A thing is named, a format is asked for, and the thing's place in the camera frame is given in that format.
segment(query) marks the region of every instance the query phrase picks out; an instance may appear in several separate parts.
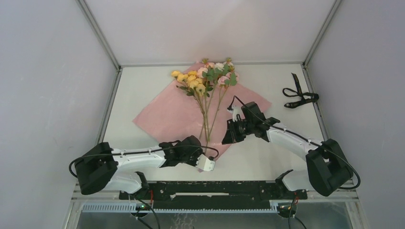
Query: yellow rose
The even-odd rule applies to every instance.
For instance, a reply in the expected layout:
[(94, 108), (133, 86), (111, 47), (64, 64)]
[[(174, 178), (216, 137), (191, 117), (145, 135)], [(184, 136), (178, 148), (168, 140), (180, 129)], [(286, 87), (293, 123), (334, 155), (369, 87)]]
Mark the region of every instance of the yellow rose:
[(187, 83), (190, 83), (191, 81), (193, 81), (193, 80), (195, 80), (195, 79), (196, 79), (195, 75), (190, 75), (190, 76), (187, 78)]
[(197, 75), (197, 71), (189, 71), (188, 75)]
[(199, 85), (199, 83), (197, 80), (190, 81), (190, 83), (189, 83), (189, 87), (192, 89), (194, 89), (198, 85)]
[(179, 76), (179, 74), (181, 74), (181, 72), (177, 71), (177, 70), (171, 72), (171, 76), (174, 77), (174, 78), (177, 78), (177, 76)]
[(202, 85), (202, 84), (199, 84), (199, 85), (197, 85), (197, 87), (195, 88), (195, 90), (196, 90), (196, 92), (197, 92), (199, 95), (203, 95), (204, 92), (205, 92), (205, 86)]
[(184, 75), (184, 74), (179, 74), (178, 76), (177, 76), (177, 81), (179, 82), (179, 83), (181, 83), (181, 82), (186, 82), (186, 80), (187, 80), (187, 78), (186, 78), (186, 75)]

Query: white wall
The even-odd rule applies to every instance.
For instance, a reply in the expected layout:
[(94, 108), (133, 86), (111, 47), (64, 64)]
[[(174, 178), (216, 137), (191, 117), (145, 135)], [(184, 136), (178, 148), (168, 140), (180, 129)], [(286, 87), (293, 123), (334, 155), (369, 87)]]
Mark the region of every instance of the white wall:
[(121, 64), (304, 61), (334, 0), (88, 0)]
[(62, 226), (114, 78), (75, 1), (0, 2), (0, 228)]
[(372, 229), (403, 228), (405, 1), (344, 1), (309, 66)]

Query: pink wrapping paper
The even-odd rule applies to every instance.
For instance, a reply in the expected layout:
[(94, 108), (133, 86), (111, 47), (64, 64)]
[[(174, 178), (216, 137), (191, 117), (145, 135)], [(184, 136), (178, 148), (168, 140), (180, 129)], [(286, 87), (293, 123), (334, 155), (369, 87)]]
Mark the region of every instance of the pink wrapping paper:
[[(196, 63), (184, 71), (198, 70), (202, 63)], [(133, 120), (146, 133), (154, 137), (158, 142), (170, 142), (183, 140), (188, 136), (199, 137), (203, 126), (203, 115), (197, 102), (192, 96), (186, 96), (183, 90), (176, 87), (177, 81), (170, 83), (141, 113)], [(213, 100), (208, 112), (210, 127), (215, 116), (215, 111), (219, 102), (219, 87), (215, 89)], [(232, 114), (227, 111), (227, 107), (232, 102), (233, 96), (238, 96), (244, 103), (254, 101), (262, 112), (266, 111), (271, 103), (257, 93), (243, 87), (240, 83), (228, 88), (222, 99), (218, 115), (211, 133), (211, 140), (208, 146), (218, 149), (220, 156), (230, 145), (222, 145), (222, 139), (226, 132), (226, 121), (232, 118)], [(234, 105), (241, 104), (235, 100)], [(204, 131), (200, 138), (201, 144), (205, 145)], [(208, 156), (215, 156), (212, 150), (207, 150)]]

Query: black strap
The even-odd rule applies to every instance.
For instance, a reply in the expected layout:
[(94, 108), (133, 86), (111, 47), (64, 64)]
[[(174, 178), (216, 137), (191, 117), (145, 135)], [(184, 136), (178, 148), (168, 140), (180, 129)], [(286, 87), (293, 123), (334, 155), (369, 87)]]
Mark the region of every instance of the black strap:
[[(294, 74), (294, 73), (291, 73), (291, 74), (292, 74), (292, 77), (294, 77), (294, 82), (295, 82), (295, 86), (297, 87), (297, 91), (294, 91), (294, 90), (292, 90), (290, 88), (284, 88), (283, 89), (283, 94), (285, 96), (287, 96), (287, 97), (297, 97), (297, 96), (299, 96), (299, 97), (301, 97), (301, 100), (297, 101), (297, 102), (286, 103), (286, 104), (284, 104), (284, 106), (286, 108), (296, 108), (296, 107), (299, 107), (299, 106), (304, 105), (304, 104), (316, 102), (319, 99), (319, 95), (316, 94), (316, 93), (309, 93), (309, 92), (302, 93), (301, 86), (299, 85), (297, 75)], [(287, 94), (285, 92), (285, 90), (293, 92), (295, 94), (293, 94), (293, 95)]]

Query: pink flower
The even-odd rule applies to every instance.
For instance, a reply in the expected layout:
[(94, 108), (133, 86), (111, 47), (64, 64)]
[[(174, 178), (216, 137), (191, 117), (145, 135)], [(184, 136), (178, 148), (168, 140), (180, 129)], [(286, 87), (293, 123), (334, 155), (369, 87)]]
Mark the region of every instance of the pink flower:
[(229, 78), (223, 75), (223, 76), (221, 76), (221, 77), (218, 79), (218, 83), (219, 83), (220, 85), (225, 85), (225, 80), (229, 80)]
[[(236, 81), (239, 82), (239, 74), (237, 72), (234, 72), (234, 73), (236, 75)], [(230, 79), (231, 78), (231, 73), (227, 73), (225, 76)]]
[(204, 68), (204, 67), (201, 67), (198, 71), (197, 71), (197, 76), (199, 77), (199, 78), (204, 78), (203, 77), (203, 74), (202, 73), (207, 73), (208, 72), (208, 68)]
[(206, 68), (208, 68), (208, 67), (214, 68), (214, 66), (215, 66), (215, 63), (213, 63), (213, 62), (208, 62), (208, 63), (205, 65)]

